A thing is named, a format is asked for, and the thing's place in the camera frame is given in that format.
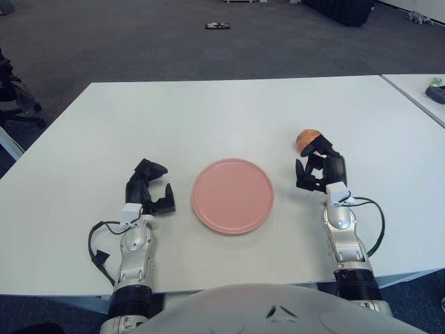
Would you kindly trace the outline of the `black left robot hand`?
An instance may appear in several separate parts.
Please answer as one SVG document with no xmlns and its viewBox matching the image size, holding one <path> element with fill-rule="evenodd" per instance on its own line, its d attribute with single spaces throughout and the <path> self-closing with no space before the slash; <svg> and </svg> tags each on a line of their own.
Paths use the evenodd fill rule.
<svg viewBox="0 0 445 334">
<path fill-rule="evenodd" d="M 165 186 L 165 196 L 156 202 L 149 192 L 149 183 L 168 173 L 161 164 L 142 159 L 134 169 L 125 188 L 125 202 L 142 205 L 143 214 L 159 216 L 173 213 L 176 210 L 175 199 L 170 183 Z"/>
</svg>

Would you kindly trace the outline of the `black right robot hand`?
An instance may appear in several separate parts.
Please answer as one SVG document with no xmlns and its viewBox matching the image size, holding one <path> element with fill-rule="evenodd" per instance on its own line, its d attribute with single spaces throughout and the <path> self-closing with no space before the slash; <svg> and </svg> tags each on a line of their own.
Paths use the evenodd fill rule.
<svg viewBox="0 0 445 334">
<path fill-rule="evenodd" d="M 296 139 L 296 146 L 300 156 L 307 157 L 305 166 L 296 159 L 298 188 L 327 193 L 329 184 L 347 184 L 345 159 L 324 135 L 318 132 L 301 133 Z"/>
</svg>

